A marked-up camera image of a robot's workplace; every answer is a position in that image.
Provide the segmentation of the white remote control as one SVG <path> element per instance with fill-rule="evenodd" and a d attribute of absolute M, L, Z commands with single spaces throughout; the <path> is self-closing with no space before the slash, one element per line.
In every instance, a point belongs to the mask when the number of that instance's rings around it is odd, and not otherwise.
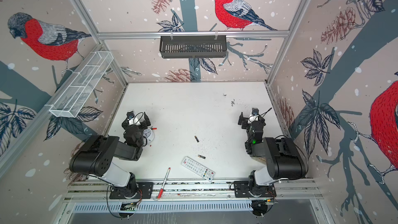
<path fill-rule="evenodd" d="M 184 157 L 184 159 L 181 162 L 181 165 L 190 170 L 191 172 L 195 173 L 199 177 L 212 182 L 214 177 L 215 177 L 215 172 L 202 164 L 196 162 L 195 160 L 189 158 L 189 157 Z"/>

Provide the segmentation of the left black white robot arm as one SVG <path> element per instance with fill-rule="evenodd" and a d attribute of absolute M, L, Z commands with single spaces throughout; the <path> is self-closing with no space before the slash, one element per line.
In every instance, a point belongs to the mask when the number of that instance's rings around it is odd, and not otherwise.
<path fill-rule="evenodd" d="M 139 192 L 135 175 L 117 166 L 113 158 L 138 161 L 147 145 L 144 131 L 150 126 L 146 113 L 128 112 L 122 123 L 124 142 L 118 136 L 91 136 L 72 156 L 69 170 L 99 178 L 114 190 L 120 190 L 126 198 L 135 196 Z"/>

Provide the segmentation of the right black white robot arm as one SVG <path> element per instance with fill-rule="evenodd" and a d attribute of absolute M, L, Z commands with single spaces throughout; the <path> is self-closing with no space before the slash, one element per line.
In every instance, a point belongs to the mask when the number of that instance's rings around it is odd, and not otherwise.
<path fill-rule="evenodd" d="M 302 179 L 307 174 L 307 161 L 291 138 L 280 135 L 263 137 L 265 119 L 257 110 L 249 117 L 239 115 L 238 125 L 246 130 L 246 153 L 264 163 L 264 168 L 254 170 L 248 176 L 246 186 L 237 186 L 237 197 L 250 194 L 255 198 L 276 196 L 273 185 L 282 180 Z"/>

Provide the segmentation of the black hanging basket shelf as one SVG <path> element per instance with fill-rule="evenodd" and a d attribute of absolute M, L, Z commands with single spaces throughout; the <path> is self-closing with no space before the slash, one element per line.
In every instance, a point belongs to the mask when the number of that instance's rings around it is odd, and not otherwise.
<path fill-rule="evenodd" d="M 224 58 L 226 36 L 162 36 L 159 52 L 164 59 Z"/>

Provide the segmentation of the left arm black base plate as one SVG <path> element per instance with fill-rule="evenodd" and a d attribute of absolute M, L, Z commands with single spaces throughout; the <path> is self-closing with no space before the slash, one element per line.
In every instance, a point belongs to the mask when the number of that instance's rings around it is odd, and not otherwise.
<path fill-rule="evenodd" d="M 153 191 L 152 182 L 138 182 L 127 185 L 126 187 L 110 188 L 109 198 L 112 200 L 129 200 L 129 199 L 150 199 Z"/>

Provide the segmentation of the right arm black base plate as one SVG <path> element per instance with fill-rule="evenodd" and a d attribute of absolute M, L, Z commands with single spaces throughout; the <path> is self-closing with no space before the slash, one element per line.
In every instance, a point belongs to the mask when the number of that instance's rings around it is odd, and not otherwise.
<path fill-rule="evenodd" d="M 234 181 L 232 183 L 236 198 L 275 198 L 273 186 L 258 186 L 249 181 Z"/>

